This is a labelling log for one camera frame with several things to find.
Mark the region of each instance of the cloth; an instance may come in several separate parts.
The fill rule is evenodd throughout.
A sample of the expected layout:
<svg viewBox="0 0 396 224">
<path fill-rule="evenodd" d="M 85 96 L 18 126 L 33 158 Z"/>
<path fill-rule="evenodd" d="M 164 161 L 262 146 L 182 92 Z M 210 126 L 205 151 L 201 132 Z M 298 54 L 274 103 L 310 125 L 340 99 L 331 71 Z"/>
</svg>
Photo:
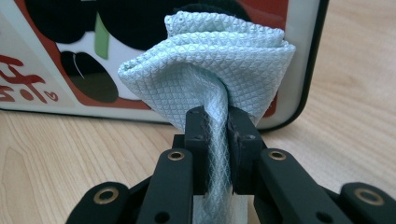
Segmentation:
<svg viewBox="0 0 396 224">
<path fill-rule="evenodd" d="M 247 223 L 247 198 L 232 196 L 228 105 L 257 124 L 276 94 L 295 47 L 284 32 L 217 13 L 166 16 L 168 38 L 123 63 L 121 81 L 181 131 L 186 112 L 208 114 L 209 182 L 194 197 L 194 223 Z"/>
</svg>

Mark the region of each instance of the wooden table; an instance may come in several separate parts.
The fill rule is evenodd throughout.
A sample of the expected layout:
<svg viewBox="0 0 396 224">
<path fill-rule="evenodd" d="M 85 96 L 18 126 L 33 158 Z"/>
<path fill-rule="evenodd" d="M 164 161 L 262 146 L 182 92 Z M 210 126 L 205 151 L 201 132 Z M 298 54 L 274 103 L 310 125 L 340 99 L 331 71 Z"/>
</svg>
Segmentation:
<svg viewBox="0 0 396 224">
<path fill-rule="evenodd" d="M 262 134 L 334 191 L 361 181 L 396 198 L 395 12 L 393 0 L 332 0 L 303 114 Z M 151 175 L 178 133 L 169 125 L 6 111 L 0 124 L 1 223 L 64 223 L 92 186 L 133 186 Z"/>
</svg>

